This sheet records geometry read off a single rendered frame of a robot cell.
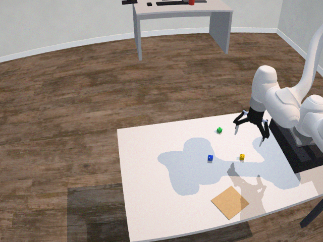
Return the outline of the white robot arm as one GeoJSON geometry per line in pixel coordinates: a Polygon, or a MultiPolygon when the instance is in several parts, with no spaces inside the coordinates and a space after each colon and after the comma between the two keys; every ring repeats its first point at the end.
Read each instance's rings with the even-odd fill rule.
{"type": "Polygon", "coordinates": [[[313,84],[322,48],[323,24],[310,41],[299,83],[281,89],[276,70],[261,66],[252,82],[249,104],[255,111],[267,110],[276,123],[290,131],[297,147],[317,145],[323,153],[323,98],[311,95],[301,105],[313,84]]]}

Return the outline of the green die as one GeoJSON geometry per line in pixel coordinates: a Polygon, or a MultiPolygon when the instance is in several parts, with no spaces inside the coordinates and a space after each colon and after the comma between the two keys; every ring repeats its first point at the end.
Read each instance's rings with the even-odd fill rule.
{"type": "Polygon", "coordinates": [[[220,134],[220,133],[222,132],[222,130],[223,130],[223,129],[219,127],[219,128],[217,129],[217,132],[220,134]]]}

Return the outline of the tan flat mat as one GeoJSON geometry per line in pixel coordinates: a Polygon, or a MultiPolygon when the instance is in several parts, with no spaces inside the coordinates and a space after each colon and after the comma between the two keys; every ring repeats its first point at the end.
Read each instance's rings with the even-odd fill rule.
{"type": "Polygon", "coordinates": [[[232,186],[211,201],[229,220],[249,205],[232,186]]]}

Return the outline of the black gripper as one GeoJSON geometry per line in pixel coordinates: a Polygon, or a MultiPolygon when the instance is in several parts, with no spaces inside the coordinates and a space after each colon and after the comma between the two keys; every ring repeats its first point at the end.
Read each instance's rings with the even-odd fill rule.
{"type": "Polygon", "coordinates": [[[236,117],[234,119],[234,121],[233,121],[233,123],[236,124],[236,127],[235,127],[236,130],[235,130],[234,135],[237,134],[240,124],[250,122],[250,123],[252,123],[254,125],[257,125],[257,127],[259,128],[259,130],[260,130],[260,132],[262,134],[262,140],[261,140],[260,145],[259,145],[259,147],[260,147],[262,142],[264,141],[264,139],[265,138],[268,139],[269,136],[270,136],[270,132],[269,132],[269,129],[268,129],[268,119],[264,120],[263,115],[264,115],[264,112],[255,111],[251,107],[249,109],[249,112],[246,112],[246,110],[244,109],[242,111],[242,113],[238,117],[236,117]],[[245,115],[247,115],[246,118],[244,118],[242,120],[239,120],[242,116],[245,116],[245,115]],[[264,124],[264,128],[262,126],[262,122],[264,124]]]}

